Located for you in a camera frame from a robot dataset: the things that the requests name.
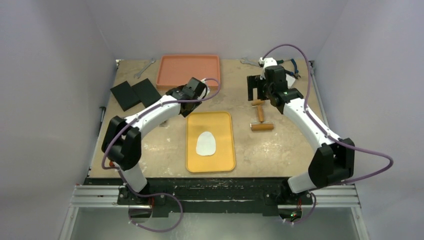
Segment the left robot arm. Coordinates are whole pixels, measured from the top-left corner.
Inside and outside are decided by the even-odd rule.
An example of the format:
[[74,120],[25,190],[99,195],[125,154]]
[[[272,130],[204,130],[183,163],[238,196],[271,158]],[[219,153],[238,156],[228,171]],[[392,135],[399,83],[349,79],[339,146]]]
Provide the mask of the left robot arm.
[[106,160],[113,163],[113,168],[131,189],[129,197],[136,204],[142,205],[152,196],[148,180],[139,166],[143,138],[173,117],[187,117],[202,101],[210,99],[208,81],[208,78],[193,77],[187,84],[168,90],[144,110],[125,118],[115,116],[109,121],[101,145],[101,166],[107,170]]

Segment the metal ring cutter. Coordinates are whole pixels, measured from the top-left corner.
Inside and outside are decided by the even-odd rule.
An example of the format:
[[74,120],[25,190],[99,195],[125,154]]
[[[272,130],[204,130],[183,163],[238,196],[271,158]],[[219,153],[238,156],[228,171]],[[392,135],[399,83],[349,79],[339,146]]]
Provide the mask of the metal ring cutter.
[[166,127],[167,126],[167,124],[168,124],[168,121],[167,120],[165,120],[165,121],[163,121],[159,126],[160,127]]

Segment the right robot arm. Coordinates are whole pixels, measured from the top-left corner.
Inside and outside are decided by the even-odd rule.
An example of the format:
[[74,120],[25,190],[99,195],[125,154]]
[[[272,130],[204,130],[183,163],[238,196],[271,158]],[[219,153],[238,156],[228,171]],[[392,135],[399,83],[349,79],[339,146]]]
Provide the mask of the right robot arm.
[[248,100],[253,100],[254,90],[257,90],[257,98],[269,100],[289,118],[315,151],[307,171],[288,178],[282,184],[280,196],[284,202],[292,204],[301,193],[340,183],[353,176],[353,141],[340,138],[325,126],[309,108],[300,91],[289,87],[286,71],[281,65],[268,66],[263,75],[250,75],[246,81]]

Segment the wooden dough roller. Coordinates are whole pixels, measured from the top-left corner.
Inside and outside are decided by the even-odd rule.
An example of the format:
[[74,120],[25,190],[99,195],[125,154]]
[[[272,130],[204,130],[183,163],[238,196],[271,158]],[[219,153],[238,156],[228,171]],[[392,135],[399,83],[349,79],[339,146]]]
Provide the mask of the wooden dough roller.
[[265,114],[263,110],[264,100],[254,100],[251,103],[251,106],[256,109],[257,113],[257,122],[250,124],[250,129],[252,132],[262,132],[262,131],[272,131],[274,129],[274,123],[265,121]]

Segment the yellow tray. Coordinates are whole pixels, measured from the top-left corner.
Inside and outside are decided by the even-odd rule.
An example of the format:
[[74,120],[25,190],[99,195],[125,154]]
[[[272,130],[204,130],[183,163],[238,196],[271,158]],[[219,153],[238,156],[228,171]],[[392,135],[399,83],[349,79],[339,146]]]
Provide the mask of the yellow tray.
[[236,166],[232,117],[227,111],[186,118],[185,166],[191,173],[230,172]]

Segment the white dough ball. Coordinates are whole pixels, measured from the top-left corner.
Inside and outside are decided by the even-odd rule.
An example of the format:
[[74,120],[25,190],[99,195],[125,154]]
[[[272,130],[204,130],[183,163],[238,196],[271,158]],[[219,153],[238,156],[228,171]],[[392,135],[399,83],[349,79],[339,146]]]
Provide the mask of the white dough ball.
[[216,149],[217,142],[211,132],[204,131],[198,136],[195,151],[199,156],[212,156],[215,154]]

